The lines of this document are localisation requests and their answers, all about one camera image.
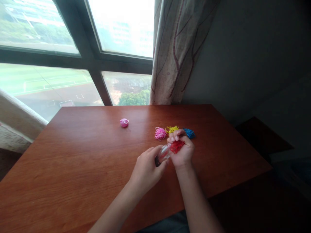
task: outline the window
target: window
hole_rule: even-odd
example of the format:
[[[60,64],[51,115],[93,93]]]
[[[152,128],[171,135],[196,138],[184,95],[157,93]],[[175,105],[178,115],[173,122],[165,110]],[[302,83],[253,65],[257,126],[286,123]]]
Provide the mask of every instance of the window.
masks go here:
[[[153,0],[88,2],[103,51],[152,57]]]
[[[151,75],[102,72],[113,105],[149,105]]]
[[[154,0],[0,0],[0,88],[47,121],[64,106],[147,105],[153,15]]]
[[[52,0],[0,0],[0,45],[79,54]]]
[[[47,121],[64,106],[103,106],[86,70],[0,63],[0,87]]]

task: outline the gray wall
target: gray wall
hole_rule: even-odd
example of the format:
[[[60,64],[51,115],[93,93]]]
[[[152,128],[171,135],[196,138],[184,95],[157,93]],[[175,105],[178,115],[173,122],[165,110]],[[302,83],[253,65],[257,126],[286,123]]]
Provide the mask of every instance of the gray wall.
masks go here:
[[[295,149],[271,155],[277,162],[311,156],[311,72],[241,116],[256,116]]]
[[[298,3],[221,0],[182,103],[213,104],[235,122],[306,76],[311,31]]]

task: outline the window pane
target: window pane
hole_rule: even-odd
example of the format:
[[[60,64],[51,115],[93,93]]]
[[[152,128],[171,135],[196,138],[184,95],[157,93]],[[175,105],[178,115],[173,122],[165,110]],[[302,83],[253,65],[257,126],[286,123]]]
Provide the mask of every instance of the window pane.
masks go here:
[[[113,105],[149,105],[151,75],[102,71]]]
[[[0,63],[0,87],[47,121],[64,106],[103,106],[86,70]]]
[[[52,0],[0,0],[0,45],[79,54]]]
[[[88,1],[104,51],[152,57],[154,0]]]

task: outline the small pink object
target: small pink object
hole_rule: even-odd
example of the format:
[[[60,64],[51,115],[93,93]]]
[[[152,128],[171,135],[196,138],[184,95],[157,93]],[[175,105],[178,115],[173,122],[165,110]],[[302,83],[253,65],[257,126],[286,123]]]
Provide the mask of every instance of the small pink object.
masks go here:
[[[161,139],[164,139],[166,137],[166,131],[163,128],[156,127],[155,131],[155,139],[158,139],[161,141]]]
[[[122,120],[120,120],[120,124],[122,127],[127,127],[129,125],[129,120],[128,119],[125,119],[123,118]]]

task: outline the table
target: table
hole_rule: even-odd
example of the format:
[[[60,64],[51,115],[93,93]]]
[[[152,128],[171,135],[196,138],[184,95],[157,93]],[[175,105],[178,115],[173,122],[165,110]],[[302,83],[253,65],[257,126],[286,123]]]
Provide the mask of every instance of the table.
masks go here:
[[[155,127],[175,125],[197,136],[193,164],[207,197],[271,169],[212,105],[63,107],[0,183],[0,232],[87,232],[129,180],[136,158],[166,143],[154,138]],[[121,231],[182,209],[170,163]]]

